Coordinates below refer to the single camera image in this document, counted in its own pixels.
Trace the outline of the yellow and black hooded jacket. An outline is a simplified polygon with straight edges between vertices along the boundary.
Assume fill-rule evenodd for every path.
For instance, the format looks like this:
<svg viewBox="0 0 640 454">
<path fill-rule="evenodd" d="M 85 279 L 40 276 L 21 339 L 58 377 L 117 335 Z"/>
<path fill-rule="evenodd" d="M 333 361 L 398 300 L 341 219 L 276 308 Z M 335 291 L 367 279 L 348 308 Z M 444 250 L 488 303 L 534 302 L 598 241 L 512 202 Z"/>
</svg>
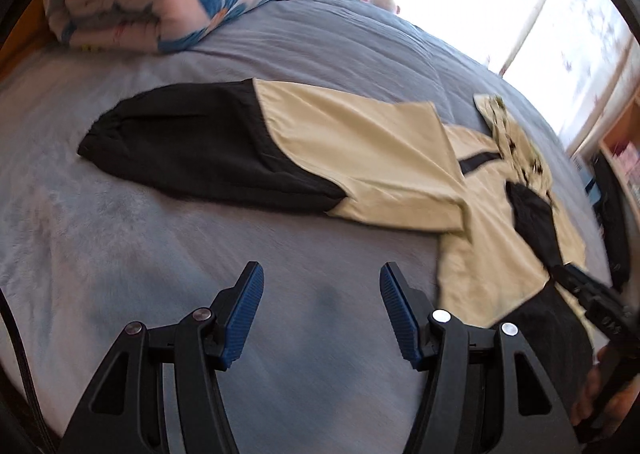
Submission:
<svg viewBox="0 0 640 454">
<path fill-rule="evenodd" d="M 445 309 L 476 326 L 518 324 L 574 408 L 590 328 L 551 272 L 583 266 L 586 246 L 502 99 L 479 94 L 474 106 L 486 132 L 442 122 L 429 102 L 257 78 L 172 84 L 118 102 L 78 152 L 175 197 L 436 234 Z"/>
</svg>

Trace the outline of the pink white plush toy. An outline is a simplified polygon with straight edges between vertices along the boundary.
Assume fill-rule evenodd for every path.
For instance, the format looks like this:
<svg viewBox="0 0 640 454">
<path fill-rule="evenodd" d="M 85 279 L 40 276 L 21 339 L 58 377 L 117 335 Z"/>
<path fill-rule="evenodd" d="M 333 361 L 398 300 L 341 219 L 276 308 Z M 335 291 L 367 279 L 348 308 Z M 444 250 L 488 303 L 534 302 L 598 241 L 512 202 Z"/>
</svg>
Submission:
<svg viewBox="0 0 640 454">
<path fill-rule="evenodd" d="M 391 14 L 398 14 L 400 12 L 400 6 L 395 2 L 395 0 L 363 0 L 366 3 L 372 4 L 372 6 L 376 6 L 379 9 L 382 9 L 386 12 L 390 12 Z"/>
</svg>

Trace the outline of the wooden wall shelf unit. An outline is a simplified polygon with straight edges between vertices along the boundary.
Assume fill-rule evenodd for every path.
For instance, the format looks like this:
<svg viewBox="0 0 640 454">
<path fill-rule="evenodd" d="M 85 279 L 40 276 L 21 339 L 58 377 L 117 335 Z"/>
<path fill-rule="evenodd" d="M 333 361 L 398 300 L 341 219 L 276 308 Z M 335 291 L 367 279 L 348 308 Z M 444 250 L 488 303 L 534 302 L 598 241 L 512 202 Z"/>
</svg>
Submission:
<svg viewBox="0 0 640 454">
<path fill-rule="evenodd" d="M 639 213 L 639 95 L 636 94 L 600 140 L 632 209 Z"/>
</svg>

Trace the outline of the grey bed blanket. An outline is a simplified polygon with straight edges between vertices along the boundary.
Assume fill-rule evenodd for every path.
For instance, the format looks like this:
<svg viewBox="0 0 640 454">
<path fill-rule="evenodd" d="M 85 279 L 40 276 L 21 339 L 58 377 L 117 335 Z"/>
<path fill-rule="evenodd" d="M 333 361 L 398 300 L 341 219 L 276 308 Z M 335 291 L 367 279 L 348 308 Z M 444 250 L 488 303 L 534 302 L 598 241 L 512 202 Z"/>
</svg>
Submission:
<svg viewBox="0 0 640 454">
<path fill-rule="evenodd" d="M 562 144 L 518 90 L 413 24 L 360 0 L 273 1 L 170 55 L 34 53 L 1 84 L 1 288 L 49 425 L 63 432 L 130 321 L 175 323 L 245 263 L 265 292 L 241 359 L 219 381 L 244 453 L 398 453 L 422 378 L 378 291 L 397 262 L 432 290 L 437 242 L 326 216 L 175 200 L 104 174 L 81 139 L 121 99 L 175 82 L 285 80 L 389 103 L 431 101 L 483 130 L 473 98 L 501 96 L 544 152 L 555 194 L 607 282 L 591 205 Z"/>
</svg>

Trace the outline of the black white patterned garment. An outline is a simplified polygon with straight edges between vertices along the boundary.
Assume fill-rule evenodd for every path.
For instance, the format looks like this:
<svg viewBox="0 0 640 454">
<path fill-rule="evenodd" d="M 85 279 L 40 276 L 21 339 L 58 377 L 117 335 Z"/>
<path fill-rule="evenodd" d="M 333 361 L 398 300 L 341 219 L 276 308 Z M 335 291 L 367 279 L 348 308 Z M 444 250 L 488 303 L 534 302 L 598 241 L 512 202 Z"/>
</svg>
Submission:
<svg viewBox="0 0 640 454">
<path fill-rule="evenodd" d="M 591 165 L 594 180 L 600 192 L 600 200 L 594 205 L 594 211 L 603 230 L 612 285 L 616 292 L 622 292 L 630 279 L 631 272 L 623 194 L 620 192 L 620 182 L 602 152 L 594 154 Z"/>
</svg>

